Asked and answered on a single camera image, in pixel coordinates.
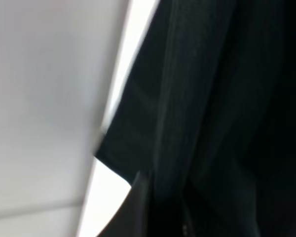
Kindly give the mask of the black short sleeve t-shirt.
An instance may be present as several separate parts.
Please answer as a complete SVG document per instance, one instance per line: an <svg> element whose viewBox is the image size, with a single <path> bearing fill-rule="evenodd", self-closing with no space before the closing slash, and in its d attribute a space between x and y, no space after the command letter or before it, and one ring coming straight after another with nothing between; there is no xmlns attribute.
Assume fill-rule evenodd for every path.
<svg viewBox="0 0 296 237"><path fill-rule="evenodd" d="M162 0L96 158L102 237L296 237L296 0Z"/></svg>

